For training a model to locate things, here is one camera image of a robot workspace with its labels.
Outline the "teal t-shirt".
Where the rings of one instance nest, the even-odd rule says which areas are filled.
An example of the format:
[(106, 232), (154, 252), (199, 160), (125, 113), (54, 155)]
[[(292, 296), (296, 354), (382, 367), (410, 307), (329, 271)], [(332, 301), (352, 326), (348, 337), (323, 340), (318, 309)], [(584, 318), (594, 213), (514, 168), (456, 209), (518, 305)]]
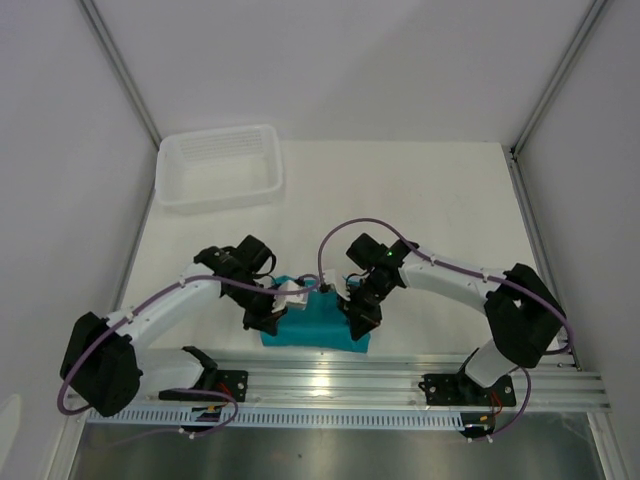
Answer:
[(304, 307), (290, 304), (301, 297), (285, 296), (287, 312), (277, 323), (275, 336), (260, 332), (260, 340), (265, 347), (312, 347), (366, 354), (369, 349), (370, 334), (353, 340), (347, 318), (338, 308), (340, 296), (332, 289), (326, 293), (317, 289), (305, 293)]

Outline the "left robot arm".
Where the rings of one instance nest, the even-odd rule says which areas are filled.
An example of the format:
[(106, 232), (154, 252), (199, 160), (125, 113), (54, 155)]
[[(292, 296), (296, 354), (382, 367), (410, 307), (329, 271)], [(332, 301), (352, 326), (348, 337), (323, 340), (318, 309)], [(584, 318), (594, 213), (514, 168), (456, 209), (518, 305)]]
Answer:
[(229, 395), (218, 364), (201, 349), (184, 346), (162, 353), (150, 347), (171, 328), (224, 297), (243, 309), (248, 327), (276, 332), (283, 314), (274, 307), (279, 289), (258, 282), (275, 266), (275, 254), (248, 235), (236, 246), (201, 250), (178, 280), (137, 307), (105, 317), (93, 312), (81, 316), (60, 367), (59, 411), (74, 414), (65, 404), (69, 391), (104, 417), (147, 394), (169, 401), (212, 401), (217, 394)]

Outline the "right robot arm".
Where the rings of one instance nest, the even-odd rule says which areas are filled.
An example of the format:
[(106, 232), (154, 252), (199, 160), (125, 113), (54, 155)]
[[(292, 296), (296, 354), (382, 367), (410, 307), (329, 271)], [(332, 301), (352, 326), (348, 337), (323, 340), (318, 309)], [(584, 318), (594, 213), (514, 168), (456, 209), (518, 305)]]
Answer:
[(481, 402), (514, 369), (535, 368), (567, 325), (541, 278), (521, 263), (509, 270), (485, 269), (421, 251), (403, 239), (387, 247), (366, 233), (346, 255), (365, 273), (347, 286), (339, 303), (354, 340), (381, 324), (381, 303), (396, 288), (432, 292), (486, 316), (491, 339), (471, 354), (456, 380), (458, 395), (468, 403)]

